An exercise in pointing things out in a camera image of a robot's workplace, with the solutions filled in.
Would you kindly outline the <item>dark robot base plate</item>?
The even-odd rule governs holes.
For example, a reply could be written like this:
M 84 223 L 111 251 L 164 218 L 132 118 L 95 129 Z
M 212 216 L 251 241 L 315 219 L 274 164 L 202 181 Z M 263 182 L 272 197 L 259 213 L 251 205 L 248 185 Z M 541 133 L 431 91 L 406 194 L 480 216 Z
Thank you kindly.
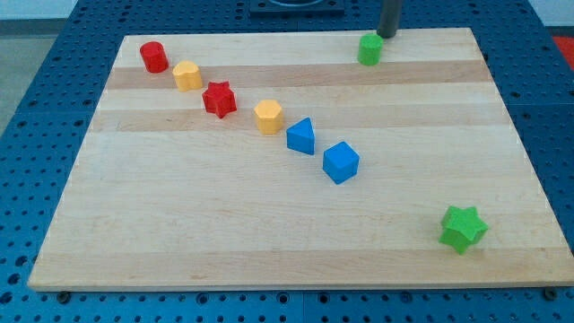
M 344 0 L 249 0 L 251 16 L 344 13 Z

